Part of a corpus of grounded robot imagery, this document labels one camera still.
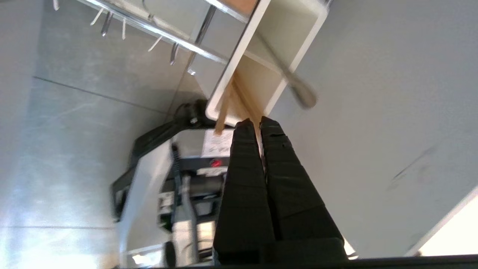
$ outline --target grey wall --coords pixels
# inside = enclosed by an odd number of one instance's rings
[[[13,183],[42,10],[41,0],[0,1],[0,200],[9,197],[4,193]],[[0,205],[1,218],[6,208],[3,201]]]
[[[478,183],[478,1],[335,0],[278,120],[358,254],[402,256]]]

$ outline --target grey floor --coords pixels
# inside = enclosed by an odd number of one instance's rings
[[[56,12],[44,2],[20,168],[0,230],[8,267],[113,267],[110,183],[136,137],[202,97],[183,76],[189,52],[170,66],[171,44],[147,52],[155,38],[129,27],[123,41],[116,20],[103,38],[101,23],[89,26],[95,14],[75,0]]]

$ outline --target red light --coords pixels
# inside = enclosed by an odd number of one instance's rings
[[[213,160],[211,162],[211,167],[219,167],[222,165],[222,162],[220,160]]]

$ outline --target white paper label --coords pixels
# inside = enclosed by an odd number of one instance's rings
[[[229,157],[233,134],[233,129],[223,130],[221,135],[215,135],[214,130],[206,130],[202,157]]]
[[[220,174],[226,173],[228,168],[223,167],[209,167],[209,168],[201,168],[197,170],[197,175],[206,175],[208,177],[218,176]]]

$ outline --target wooden stick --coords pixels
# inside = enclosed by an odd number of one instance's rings
[[[222,131],[224,130],[224,122],[226,121],[226,116],[228,114],[229,99],[232,87],[233,86],[231,79],[222,94],[221,109],[219,110],[219,117],[217,118],[216,126],[214,128],[215,135],[221,135]]]
[[[237,70],[233,74],[233,85],[235,86],[236,92],[244,104],[244,107],[249,112],[250,119],[255,123],[255,125],[259,126],[264,112],[260,109],[256,99],[251,95],[250,90],[243,83],[242,78]]]

